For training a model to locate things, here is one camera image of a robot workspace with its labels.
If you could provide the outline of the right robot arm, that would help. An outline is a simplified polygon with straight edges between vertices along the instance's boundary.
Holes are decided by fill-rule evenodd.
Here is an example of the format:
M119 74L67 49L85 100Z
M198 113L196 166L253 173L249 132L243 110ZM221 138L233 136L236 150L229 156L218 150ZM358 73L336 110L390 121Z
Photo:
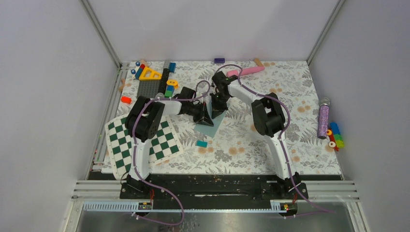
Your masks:
M278 195L284 199L291 198L300 185L300 178L298 172L292 170L287 156L283 135L285 115L277 95L259 94L241 84L237 76L227 77L223 72L215 73L212 82L216 92L211 94L211 117L215 119L227 111L227 101L230 98L238 98L251 107L254 127L266 140L276 165L276 176L279 178Z

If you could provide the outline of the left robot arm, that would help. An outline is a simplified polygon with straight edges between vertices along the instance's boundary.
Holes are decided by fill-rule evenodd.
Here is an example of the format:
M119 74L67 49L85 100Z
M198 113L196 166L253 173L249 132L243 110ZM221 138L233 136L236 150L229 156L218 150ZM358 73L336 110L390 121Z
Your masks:
M206 108L206 103L196 103L200 97L196 91L187 87L182 88L179 94L170 98L138 97L134 107L128 114L125 126L129 135L134 139L132 167L127 176L126 183L122 184L123 190L129 198L143 199L154 193L155 189L170 193L166 187L171 187L178 194L203 194L214 195L222 192L218 181L210 175L202 177L182 174L151 174L148 167L149 145L161 124L163 115L189 115L195 123L211 126L213 124ZM285 129L285 118L282 111L284 106L274 93L262 99L262 106L267 106L271 111L263 116L263 125L268 127L268 143L274 147L271 152L279 159L280 171L279 183L274 186L288 193L292 190L290 186L294 180L299 180L298 173L292 173L290 166L286 166L283 159L285 150L279 151L274 135L280 137Z

